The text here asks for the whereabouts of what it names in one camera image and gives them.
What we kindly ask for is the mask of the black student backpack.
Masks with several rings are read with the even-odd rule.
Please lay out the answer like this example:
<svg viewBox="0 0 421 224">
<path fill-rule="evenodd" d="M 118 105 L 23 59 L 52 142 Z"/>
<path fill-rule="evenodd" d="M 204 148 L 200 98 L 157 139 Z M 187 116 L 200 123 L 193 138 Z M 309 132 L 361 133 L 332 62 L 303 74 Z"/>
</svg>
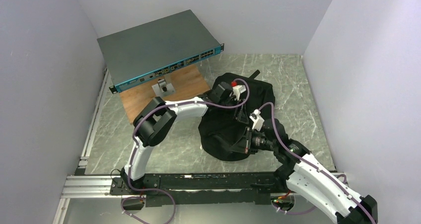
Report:
<svg viewBox="0 0 421 224">
<path fill-rule="evenodd" d="M 231 83 L 236 78 L 245 80 L 250 88 L 250 96 L 245 104 L 247 115 L 266 102 L 275 103 L 272 84 L 233 73 L 218 76 L 212 88 L 215 89 L 221 82 Z M 249 154 L 230 150 L 242 138 L 246 127 L 252 125 L 235 120 L 234 111 L 234 109 L 210 107 L 198 126 L 203 150 L 218 160 L 240 161 L 249 157 Z"/>
</svg>

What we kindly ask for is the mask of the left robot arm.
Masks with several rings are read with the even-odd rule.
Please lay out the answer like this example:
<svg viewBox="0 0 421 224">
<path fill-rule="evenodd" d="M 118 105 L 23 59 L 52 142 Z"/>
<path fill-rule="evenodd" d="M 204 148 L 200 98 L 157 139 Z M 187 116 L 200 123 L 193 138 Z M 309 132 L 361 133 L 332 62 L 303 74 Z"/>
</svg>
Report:
<svg viewBox="0 0 421 224">
<path fill-rule="evenodd" d="M 143 180 L 150 155 L 167 136 L 176 121 L 203 117 L 210 109 L 236 109 L 250 97 L 248 83 L 236 78 L 233 83 L 221 82 L 196 97 L 180 101 L 164 101 L 155 97 L 134 119 L 134 141 L 127 164 L 121 170 L 123 188 L 136 194 L 144 188 Z"/>
</svg>

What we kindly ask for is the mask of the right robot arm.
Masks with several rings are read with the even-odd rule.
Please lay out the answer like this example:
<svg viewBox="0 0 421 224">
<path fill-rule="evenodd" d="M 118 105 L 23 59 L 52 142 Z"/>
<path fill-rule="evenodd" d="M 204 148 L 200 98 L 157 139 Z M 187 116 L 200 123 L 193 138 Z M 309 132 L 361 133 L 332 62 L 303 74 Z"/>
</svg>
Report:
<svg viewBox="0 0 421 224">
<path fill-rule="evenodd" d="M 265 120 L 259 130 L 247 127 L 232 150 L 255 154 L 273 152 L 281 163 L 273 186 L 280 192 L 301 195 L 335 224 L 378 223 L 377 201 L 362 196 L 328 171 L 300 142 L 289 138 L 278 119 Z"/>
</svg>

